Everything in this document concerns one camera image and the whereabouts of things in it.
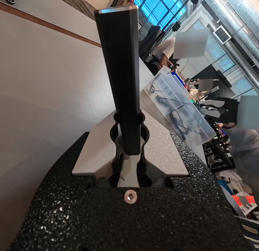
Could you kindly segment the person's right hand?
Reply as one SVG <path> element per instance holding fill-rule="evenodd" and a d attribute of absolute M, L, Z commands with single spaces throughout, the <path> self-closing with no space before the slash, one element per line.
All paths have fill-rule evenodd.
<path fill-rule="evenodd" d="M 227 123 L 227 124 L 225 124 L 225 123 L 220 124 L 221 130 L 223 130 L 223 131 L 225 131 L 226 129 L 233 128 L 235 126 L 236 126 L 236 123 L 234 123 L 234 122 L 230 122 L 230 123 Z"/>

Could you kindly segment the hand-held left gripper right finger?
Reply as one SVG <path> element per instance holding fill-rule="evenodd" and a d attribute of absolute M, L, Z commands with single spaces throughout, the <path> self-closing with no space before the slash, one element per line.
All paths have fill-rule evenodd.
<path fill-rule="evenodd" d="M 147 177 L 188 177 L 189 172 L 170 132 L 141 109 L 141 158 Z"/>

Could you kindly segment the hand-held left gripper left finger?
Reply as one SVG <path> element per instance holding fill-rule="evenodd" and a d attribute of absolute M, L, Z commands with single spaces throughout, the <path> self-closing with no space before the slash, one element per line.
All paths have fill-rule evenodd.
<path fill-rule="evenodd" d="M 93 178 L 120 176 L 121 164 L 117 138 L 121 132 L 116 118 L 117 113 L 114 110 L 90 130 L 72 175 Z"/>

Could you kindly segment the blue striped cloth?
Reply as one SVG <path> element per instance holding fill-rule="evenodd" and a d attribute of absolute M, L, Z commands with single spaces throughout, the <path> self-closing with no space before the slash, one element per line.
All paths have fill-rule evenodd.
<path fill-rule="evenodd" d="M 241 211 L 241 209 L 239 208 L 237 202 L 235 201 L 235 199 L 232 197 L 232 195 L 230 194 L 230 192 L 225 188 L 224 184 L 222 183 L 222 180 L 217 180 L 219 186 L 221 187 L 227 201 L 229 202 L 229 204 L 231 205 L 231 207 L 233 208 L 233 210 L 235 211 L 235 215 L 237 216 L 242 216 L 243 212 Z"/>

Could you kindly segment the person's right forearm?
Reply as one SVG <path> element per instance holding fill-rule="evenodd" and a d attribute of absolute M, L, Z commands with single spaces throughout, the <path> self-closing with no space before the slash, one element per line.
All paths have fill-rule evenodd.
<path fill-rule="evenodd" d="M 258 130 L 226 129 L 232 149 L 230 154 L 242 180 L 251 188 L 258 188 L 259 176 L 259 133 Z"/>

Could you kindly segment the person's grey printed sweatshirt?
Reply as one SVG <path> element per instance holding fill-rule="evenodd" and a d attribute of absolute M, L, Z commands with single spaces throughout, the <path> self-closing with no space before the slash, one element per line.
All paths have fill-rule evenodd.
<path fill-rule="evenodd" d="M 259 250 L 259 222 L 239 216 L 234 216 L 241 228 L 244 238 L 248 241 L 252 250 Z"/>

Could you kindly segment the silver spiral air duct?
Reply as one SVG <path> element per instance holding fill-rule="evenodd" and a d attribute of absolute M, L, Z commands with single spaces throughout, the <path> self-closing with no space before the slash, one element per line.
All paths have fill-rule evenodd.
<path fill-rule="evenodd" d="M 258 67 L 258 0 L 205 0 Z"/>

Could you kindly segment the white wall vent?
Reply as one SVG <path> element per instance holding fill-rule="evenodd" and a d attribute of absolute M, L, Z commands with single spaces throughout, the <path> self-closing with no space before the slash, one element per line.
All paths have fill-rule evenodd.
<path fill-rule="evenodd" d="M 214 32 L 213 35 L 219 40 L 219 42 L 224 45 L 231 39 L 231 35 L 226 31 L 226 29 L 220 25 Z"/>

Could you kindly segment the large grid window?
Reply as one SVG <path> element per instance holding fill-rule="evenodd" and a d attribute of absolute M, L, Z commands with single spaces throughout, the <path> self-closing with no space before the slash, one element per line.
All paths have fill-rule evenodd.
<path fill-rule="evenodd" d="M 139 8 L 139 25 L 149 30 L 151 25 L 164 29 L 186 0 L 134 0 Z"/>

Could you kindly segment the red orange object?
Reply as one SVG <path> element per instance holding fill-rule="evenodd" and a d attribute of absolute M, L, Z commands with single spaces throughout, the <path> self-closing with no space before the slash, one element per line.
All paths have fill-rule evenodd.
<path fill-rule="evenodd" d="M 254 196 L 252 195 L 232 195 L 232 197 L 234 198 L 238 206 L 241 208 L 245 216 L 257 207 L 257 204 L 254 200 Z"/>

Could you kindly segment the black jacket on chair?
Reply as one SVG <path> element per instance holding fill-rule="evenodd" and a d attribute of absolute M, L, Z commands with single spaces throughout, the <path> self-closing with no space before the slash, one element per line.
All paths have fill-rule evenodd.
<path fill-rule="evenodd" d="M 139 57 L 142 61 L 145 61 L 148 57 L 160 33 L 161 27 L 152 25 L 145 38 L 141 42 L 139 42 Z"/>

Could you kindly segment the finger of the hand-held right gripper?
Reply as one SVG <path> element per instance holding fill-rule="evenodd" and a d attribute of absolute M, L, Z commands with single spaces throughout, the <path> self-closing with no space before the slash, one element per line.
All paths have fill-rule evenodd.
<path fill-rule="evenodd" d="M 206 101 L 200 101 L 200 106 L 207 106 L 212 108 L 221 108 L 224 106 L 225 101 L 219 101 L 219 100 L 206 100 Z"/>
<path fill-rule="evenodd" d="M 220 112 L 218 110 L 209 110 L 209 109 L 206 109 L 206 108 L 202 108 L 202 113 L 206 116 L 206 117 L 209 117 L 209 118 L 219 118 L 220 117 Z"/>

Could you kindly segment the black office chair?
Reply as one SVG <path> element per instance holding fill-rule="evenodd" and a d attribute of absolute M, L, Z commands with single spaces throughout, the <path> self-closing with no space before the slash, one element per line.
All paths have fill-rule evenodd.
<path fill-rule="evenodd" d="M 229 137 L 219 136 L 202 145 L 206 165 L 212 173 L 235 169 L 235 162 L 230 154 Z"/>

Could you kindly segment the black wall screen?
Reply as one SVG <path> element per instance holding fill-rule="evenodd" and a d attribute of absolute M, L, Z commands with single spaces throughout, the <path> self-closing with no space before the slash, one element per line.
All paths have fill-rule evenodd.
<path fill-rule="evenodd" d="M 227 97 L 231 98 L 235 94 L 231 90 L 231 88 L 227 87 L 227 85 L 221 80 L 221 77 L 218 75 L 217 70 L 212 66 L 209 65 L 204 70 L 196 74 L 192 79 L 217 79 L 217 81 L 213 82 L 212 88 L 219 87 L 218 90 L 209 94 L 204 100 L 213 100 L 219 97 Z"/>

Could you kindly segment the clear plastic organizer box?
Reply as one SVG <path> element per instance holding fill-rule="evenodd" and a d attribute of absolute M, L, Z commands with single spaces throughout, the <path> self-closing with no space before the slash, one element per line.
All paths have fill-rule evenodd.
<path fill-rule="evenodd" d="M 190 94 L 170 69 L 163 66 L 144 91 L 178 136 L 186 143 L 202 145 L 216 136 L 195 107 Z"/>

